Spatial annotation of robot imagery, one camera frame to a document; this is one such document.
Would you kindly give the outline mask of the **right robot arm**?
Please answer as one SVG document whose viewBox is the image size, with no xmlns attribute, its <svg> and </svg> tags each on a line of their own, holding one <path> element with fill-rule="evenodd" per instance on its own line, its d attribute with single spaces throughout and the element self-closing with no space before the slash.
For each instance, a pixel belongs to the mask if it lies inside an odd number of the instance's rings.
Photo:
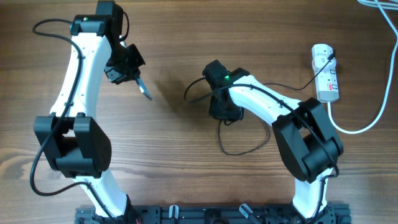
<svg viewBox="0 0 398 224">
<path fill-rule="evenodd" d="M 293 206 L 309 221 L 326 207 L 329 179 L 339 175 L 343 143 L 315 98 L 289 98 L 259 83 L 243 68 L 230 72 L 219 60 L 205 66 L 211 88 L 209 114 L 229 125 L 249 110 L 272 127 L 281 159 L 296 180 Z"/>
</svg>

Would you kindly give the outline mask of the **Samsung Galaxy smartphone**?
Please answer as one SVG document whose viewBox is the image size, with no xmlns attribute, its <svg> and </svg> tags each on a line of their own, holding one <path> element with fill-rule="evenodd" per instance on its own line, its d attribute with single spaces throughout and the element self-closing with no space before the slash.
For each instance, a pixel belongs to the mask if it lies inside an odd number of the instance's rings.
<svg viewBox="0 0 398 224">
<path fill-rule="evenodd" d="M 141 93 L 142 93 L 146 98 L 148 98 L 149 100 L 152 100 L 152 96 L 151 96 L 151 94 L 149 93 L 149 90 L 147 89 L 147 87 L 146 87 L 144 81 L 142 80 L 142 78 L 135 78 L 135 81 L 136 81 L 136 83 L 137 83 L 137 85 L 138 85 L 138 87 L 139 87 Z"/>
</svg>

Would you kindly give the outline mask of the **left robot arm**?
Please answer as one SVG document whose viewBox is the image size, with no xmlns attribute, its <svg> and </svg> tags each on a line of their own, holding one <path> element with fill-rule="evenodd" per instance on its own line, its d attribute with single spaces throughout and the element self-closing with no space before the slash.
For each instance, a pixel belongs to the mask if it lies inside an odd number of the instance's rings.
<svg viewBox="0 0 398 224">
<path fill-rule="evenodd" d="M 96 105 L 103 77 L 114 84 L 134 81 L 147 94 L 140 77 L 144 59 L 125 44 L 129 19 L 114 1 L 99 1 L 94 14 L 77 15 L 69 26 L 72 51 L 62 89 L 50 113 L 34 122 L 38 156 L 84 189 L 95 206 L 91 222 L 139 223 L 109 169 L 111 141 L 96 121 Z"/>
</svg>

